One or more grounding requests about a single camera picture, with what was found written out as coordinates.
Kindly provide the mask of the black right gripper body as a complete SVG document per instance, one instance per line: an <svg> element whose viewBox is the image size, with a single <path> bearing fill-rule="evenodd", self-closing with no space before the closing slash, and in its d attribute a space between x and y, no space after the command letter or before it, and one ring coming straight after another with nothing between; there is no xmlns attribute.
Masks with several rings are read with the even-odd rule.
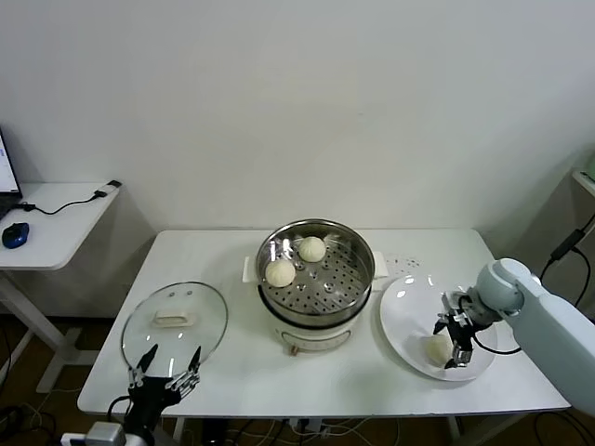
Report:
<svg viewBox="0 0 595 446"><path fill-rule="evenodd" d="M448 292L442 294L443 313L441 322L453 344L454 353L471 353L475 324L470 316L472 299L469 294Z"/></svg>

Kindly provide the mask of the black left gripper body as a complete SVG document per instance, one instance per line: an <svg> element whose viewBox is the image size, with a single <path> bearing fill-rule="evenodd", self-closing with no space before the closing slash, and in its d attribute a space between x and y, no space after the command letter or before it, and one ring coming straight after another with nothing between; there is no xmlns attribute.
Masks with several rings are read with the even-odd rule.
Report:
<svg viewBox="0 0 595 446"><path fill-rule="evenodd" d="M129 390L132 406L126 430L154 430L163 410L180 403L180 391L172 382L171 378L145 376L141 386Z"/></svg>

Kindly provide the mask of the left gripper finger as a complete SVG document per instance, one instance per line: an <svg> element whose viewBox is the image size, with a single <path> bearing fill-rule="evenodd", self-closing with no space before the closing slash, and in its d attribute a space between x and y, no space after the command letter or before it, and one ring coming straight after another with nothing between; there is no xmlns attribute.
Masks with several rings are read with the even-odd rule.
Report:
<svg viewBox="0 0 595 446"><path fill-rule="evenodd" d="M154 344L146 353L144 353L136 367L128 368L129 387L141 387L143 385L143 378L145 372L151 365L155 354L157 352L158 345Z"/></svg>
<svg viewBox="0 0 595 446"><path fill-rule="evenodd" d="M189 394L195 389L200 383L199 368L201 365L201 352L202 348L198 347L189 362L187 370L176 378L172 378L165 385L167 390L178 392L178 394Z"/></svg>

